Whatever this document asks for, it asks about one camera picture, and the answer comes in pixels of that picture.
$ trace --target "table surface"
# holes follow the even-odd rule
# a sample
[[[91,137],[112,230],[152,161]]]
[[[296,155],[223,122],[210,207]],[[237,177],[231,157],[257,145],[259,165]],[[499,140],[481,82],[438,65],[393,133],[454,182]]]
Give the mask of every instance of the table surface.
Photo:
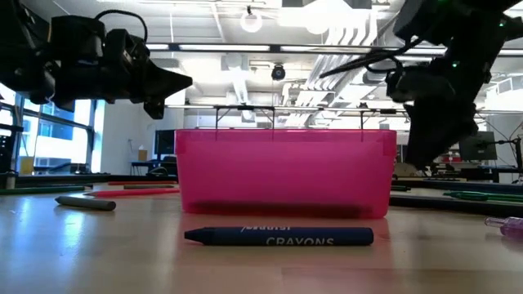
[[[428,195],[434,192],[420,191]],[[518,293],[523,245],[482,216],[392,207],[381,220],[188,215],[179,196],[126,198],[114,212],[0,197],[1,293]],[[370,247],[204,247],[218,225],[370,226]]]

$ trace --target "red pencil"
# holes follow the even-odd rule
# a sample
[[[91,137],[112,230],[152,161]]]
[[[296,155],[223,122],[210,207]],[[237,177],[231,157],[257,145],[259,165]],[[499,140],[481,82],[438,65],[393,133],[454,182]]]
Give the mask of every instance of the red pencil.
[[[107,182],[107,185],[156,185],[156,184],[178,184],[175,180],[117,180]]]
[[[139,195],[154,195],[154,194],[170,194],[170,193],[179,193],[179,189],[127,189],[127,190],[109,190],[109,191],[95,191],[91,193],[86,193],[85,195],[90,195],[94,197],[101,198],[112,198],[112,197],[121,197],[121,196],[139,196]]]

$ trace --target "security camera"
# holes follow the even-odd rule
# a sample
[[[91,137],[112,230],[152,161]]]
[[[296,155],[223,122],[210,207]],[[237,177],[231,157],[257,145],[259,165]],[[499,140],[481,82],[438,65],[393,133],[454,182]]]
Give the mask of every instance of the security camera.
[[[285,78],[285,69],[283,65],[275,65],[272,69],[271,77],[275,81],[281,81]]]

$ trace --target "ceiling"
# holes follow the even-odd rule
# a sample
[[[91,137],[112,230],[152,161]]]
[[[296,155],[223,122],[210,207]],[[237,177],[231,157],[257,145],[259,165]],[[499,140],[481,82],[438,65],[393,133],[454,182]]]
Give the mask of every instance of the ceiling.
[[[355,18],[356,15],[338,16],[345,11],[343,0],[304,0],[315,3],[331,2],[341,5],[332,8],[329,13],[316,12],[311,17],[302,15],[300,21],[291,19],[293,26],[283,26],[283,0],[221,0],[221,1],[186,1],[186,0],[21,0],[27,7],[36,12],[42,18],[50,20],[53,16],[81,15],[93,17],[97,13],[107,9],[122,9],[132,11],[145,19],[149,28],[148,42],[179,42],[179,43],[261,43],[261,44],[332,44],[332,45],[360,45],[369,42],[369,45],[401,46],[399,40],[391,33],[390,24],[394,15],[399,11],[403,0],[373,0],[373,7],[380,7],[379,11],[373,12],[376,23],[378,38],[371,36],[373,31],[372,20],[369,16]],[[251,4],[255,14],[261,15],[262,26],[256,33],[249,33],[240,25],[242,15],[246,12],[247,4]],[[510,11],[512,16],[523,16],[523,10],[519,7]],[[319,25],[329,19],[343,20],[337,27],[331,27],[329,31],[321,34],[310,33],[307,25]],[[253,16],[246,19],[247,25],[255,22]],[[125,28],[129,33],[137,36],[143,35],[141,23],[129,16],[107,15],[101,19],[105,22],[107,29]],[[354,26],[355,35],[348,38],[349,29],[344,30],[346,23]],[[358,33],[364,30],[366,35],[360,38]],[[516,40],[507,44],[508,47],[523,48],[523,40]],[[319,56],[319,55],[297,55],[297,54],[243,54],[246,60],[242,64],[244,72],[242,75],[231,74],[231,70],[224,63],[222,53],[171,53],[155,52],[151,58],[159,62],[163,67],[181,71],[194,79],[194,86],[186,92],[191,103],[221,103],[226,96],[243,96],[241,88],[245,85],[246,96],[257,97],[257,103],[272,104],[274,95],[284,97],[286,84],[306,84],[308,90],[316,88],[321,91],[333,91],[336,99],[343,101],[342,93],[359,92],[364,93],[358,99],[350,98],[350,103],[357,104],[368,101],[369,95],[373,97],[373,103],[380,101],[381,105],[390,105],[391,101],[385,95],[385,88],[378,84],[365,84],[361,79],[362,72],[346,74],[332,83],[322,83],[316,78],[317,74],[326,69],[333,68],[348,61],[343,56]],[[286,79],[275,82],[270,73],[275,64],[283,64],[287,72]],[[523,62],[518,59],[498,59],[493,67],[494,81],[502,81],[508,74],[523,74]],[[354,88],[353,84],[371,87]],[[254,95],[251,93],[266,93],[267,95]],[[484,93],[480,94],[480,100],[484,99]],[[342,103],[339,107],[349,105]]]

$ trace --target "plastic container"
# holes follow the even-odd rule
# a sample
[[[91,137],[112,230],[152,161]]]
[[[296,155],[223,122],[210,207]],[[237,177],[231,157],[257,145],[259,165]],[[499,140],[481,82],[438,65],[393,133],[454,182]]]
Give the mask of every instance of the plastic container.
[[[389,130],[178,130],[190,213],[381,218],[396,157]]]

